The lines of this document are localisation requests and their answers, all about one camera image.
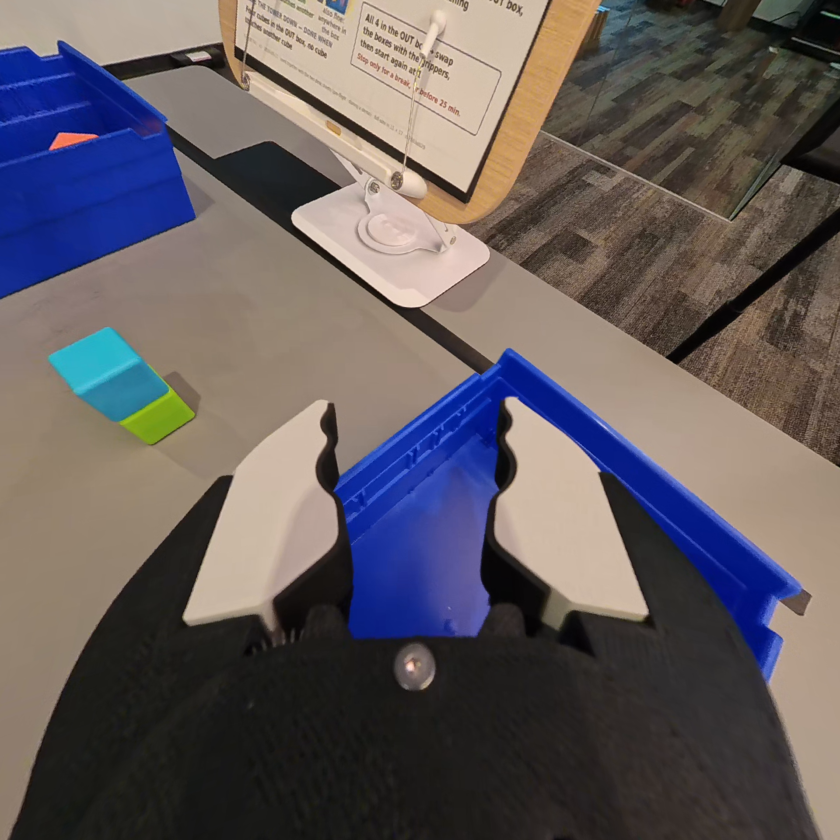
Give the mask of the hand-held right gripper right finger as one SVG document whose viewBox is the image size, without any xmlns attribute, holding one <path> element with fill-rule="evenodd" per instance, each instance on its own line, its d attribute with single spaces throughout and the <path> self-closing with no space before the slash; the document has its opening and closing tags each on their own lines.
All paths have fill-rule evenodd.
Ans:
<svg viewBox="0 0 840 840">
<path fill-rule="evenodd" d="M 606 474 L 517 397 L 497 426 L 497 491 L 484 535 L 485 627 L 569 634 L 577 616 L 644 627 L 649 607 L 606 492 Z"/>
</svg>

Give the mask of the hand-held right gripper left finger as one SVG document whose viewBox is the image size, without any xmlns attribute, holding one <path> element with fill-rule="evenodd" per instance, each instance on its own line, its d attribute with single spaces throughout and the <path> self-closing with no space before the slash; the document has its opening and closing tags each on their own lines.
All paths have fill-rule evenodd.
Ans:
<svg viewBox="0 0 840 840">
<path fill-rule="evenodd" d="M 353 558 L 335 407 L 316 401 L 236 467 L 184 610 L 190 627 L 240 617 L 268 634 L 347 634 Z"/>
</svg>

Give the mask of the blue plastic bin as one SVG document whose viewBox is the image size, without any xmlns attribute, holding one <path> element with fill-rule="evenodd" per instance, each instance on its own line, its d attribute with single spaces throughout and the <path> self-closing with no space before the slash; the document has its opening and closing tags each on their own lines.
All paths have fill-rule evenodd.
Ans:
<svg viewBox="0 0 840 840">
<path fill-rule="evenodd" d="M 475 636 L 489 611 L 480 555 L 497 490 L 501 400 L 516 396 L 613 473 L 703 574 L 770 679 L 778 602 L 803 586 L 647 454 L 512 349 L 339 479 L 357 639 Z"/>
<path fill-rule="evenodd" d="M 1 296 L 192 222 L 166 117 L 65 42 L 1 53 Z M 58 132 L 96 140 L 50 151 Z"/>
</svg>

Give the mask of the green magnetic cube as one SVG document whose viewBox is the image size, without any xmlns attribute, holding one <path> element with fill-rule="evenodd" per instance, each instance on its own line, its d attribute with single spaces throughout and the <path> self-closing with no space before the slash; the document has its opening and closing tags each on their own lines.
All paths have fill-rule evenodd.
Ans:
<svg viewBox="0 0 840 840">
<path fill-rule="evenodd" d="M 155 445 L 195 416 L 193 409 L 169 386 L 167 393 L 119 421 L 119 425 L 145 444 Z"/>
</svg>

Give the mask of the teal magnetic cube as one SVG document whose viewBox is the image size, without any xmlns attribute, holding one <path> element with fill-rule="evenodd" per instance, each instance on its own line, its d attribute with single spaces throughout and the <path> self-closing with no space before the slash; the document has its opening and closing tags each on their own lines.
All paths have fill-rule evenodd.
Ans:
<svg viewBox="0 0 840 840">
<path fill-rule="evenodd" d="M 142 411 L 170 390 L 111 328 L 51 353 L 48 361 L 75 396 L 115 423 Z"/>
</svg>

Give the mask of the white sign stand base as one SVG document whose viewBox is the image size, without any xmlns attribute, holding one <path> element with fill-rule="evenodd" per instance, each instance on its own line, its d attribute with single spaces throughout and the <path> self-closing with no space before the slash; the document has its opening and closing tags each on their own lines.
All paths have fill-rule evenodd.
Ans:
<svg viewBox="0 0 840 840">
<path fill-rule="evenodd" d="M 399 308 L 423 308 L 490 259 L 454 224 L 430 217 L 369 175 L 301 205 L 295 229 Z"/>
</svg>

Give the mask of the wooden instruction sign board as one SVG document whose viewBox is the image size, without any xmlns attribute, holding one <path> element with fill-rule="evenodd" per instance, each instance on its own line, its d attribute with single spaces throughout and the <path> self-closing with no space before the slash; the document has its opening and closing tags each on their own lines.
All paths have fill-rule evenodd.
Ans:
<svg viewBox="0 0 840 840">
<path fill-rule="evenodd" d="M 387 186 L 400 165 L 394 154 L 327 116 L 325 106 L 311 106 L 235 57 L 238 7 L 245 2 L 219 1 L 224 53 L 237 84 L 269 108 L 348 162 L 352 175 L 366 173 Z M 528 157 L 553 101 L 571 68 L 597 2 L 550 2 L 517 86 L 500 120 L 479 171 L 471 198 L 462 202 L 426 177 L 423 196 L 400 191 L 410 203 L 442 223 L 472 224 L 496 210 L 508 196 Z"/>
</svg>

